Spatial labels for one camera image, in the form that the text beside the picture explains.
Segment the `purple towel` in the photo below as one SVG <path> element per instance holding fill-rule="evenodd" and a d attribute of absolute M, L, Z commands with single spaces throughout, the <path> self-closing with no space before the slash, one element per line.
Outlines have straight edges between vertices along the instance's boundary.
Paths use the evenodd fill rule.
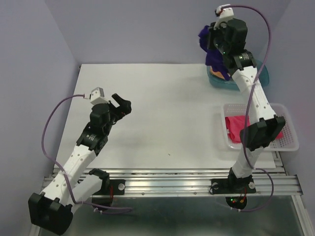
<path fill-rule="evenodd" d="M 223 64 L 222 54 L 218 49 L 208 49 L 208 34 L 209 34 L 209 25 L 205 25 L 203 29 L 198 34 L 199 37 L 199 46 L 206 52 L 205 65 L 211 67 L 213 71 L 219 71 L 225 78 L 226 81 L 230 81 L 231 77 L 228 73 L 228 70 Z"/>

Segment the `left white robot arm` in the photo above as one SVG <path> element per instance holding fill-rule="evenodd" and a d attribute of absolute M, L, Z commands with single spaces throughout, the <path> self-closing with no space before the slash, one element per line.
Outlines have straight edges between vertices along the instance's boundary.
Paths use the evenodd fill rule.
<path fill-rule="evenodd" d="M 112 126 L 132 111 L 131 102 L 116 93 L 112 98 L 118 106 L 96 89 L 82 97 L 92 104 L 89 122 L 66 163 L 61 165 L 52 160 L 59 167 L 55 178 L 39 194 L 32 193 L 28 199 L 31 223 L 59 236 L 67 231 L 75 211 L 87 205 L 93 193 L 103 194 L 109 190 L 109 174 L 100 169 L 91 170 L 81 183 L 78 180 L 106 145 Z"/>

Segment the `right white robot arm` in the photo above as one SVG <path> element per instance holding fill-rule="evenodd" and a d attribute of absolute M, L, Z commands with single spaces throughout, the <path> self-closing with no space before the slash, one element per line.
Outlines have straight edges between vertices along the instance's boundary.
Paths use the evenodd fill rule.
<path fill-rule="evenodd" d="M 247 101 L 245 127 L 240 132 L 242 151 L 226 180 L 227 188 L 237 192 L 249 181 L 254 165 L 285 126 L 269 104 L 259 81 L 256 60 L 245 49 L 248 28 L 244 21 L 230 18 L 211 23 L 209 49 L 217 49 L 238 89 Z"/>

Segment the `pink towel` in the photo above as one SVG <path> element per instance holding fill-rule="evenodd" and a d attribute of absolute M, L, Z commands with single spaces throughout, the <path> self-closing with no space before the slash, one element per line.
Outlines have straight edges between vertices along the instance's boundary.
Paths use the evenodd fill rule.
<path fill-rule="evenodd" d="M 271 119 L 260 118 L 250 123 L 246 116 L 225 118 L 228 137 L 234 143 L 242 143 L 246 147 L 266 147 L 281 137 L 286 121 L 284 117 L 274 116 Z"/>

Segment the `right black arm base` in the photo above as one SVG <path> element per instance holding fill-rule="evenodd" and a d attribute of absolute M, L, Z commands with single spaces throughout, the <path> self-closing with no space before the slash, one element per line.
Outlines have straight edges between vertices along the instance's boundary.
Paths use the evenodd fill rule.
<path fill-rule="evenodd" d="M 229 207 L 243 210 L 245 209 L 248 194 L 256 193 L 255 184 L 250 180 L 231 180 L 228 178 L 217 178 L 211 180 L 210 194 L 224 195 Z"/>

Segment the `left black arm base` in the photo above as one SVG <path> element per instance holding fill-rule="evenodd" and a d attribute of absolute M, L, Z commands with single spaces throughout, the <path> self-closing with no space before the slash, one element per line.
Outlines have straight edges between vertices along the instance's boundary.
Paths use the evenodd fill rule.
<path fill-rule="evenodd" d="M 96 191 L 87 200 L 96 211 L 102 213 L 108 211 L 113 208 L 114 196 L 125 194 L 126 181 L 124 179 L 111 179 L 109 173 L 96 168 L 89 171 L 83 182 L 87 181 L 88 177 L 93 177 L 93 180 L 96 180 Z"/>

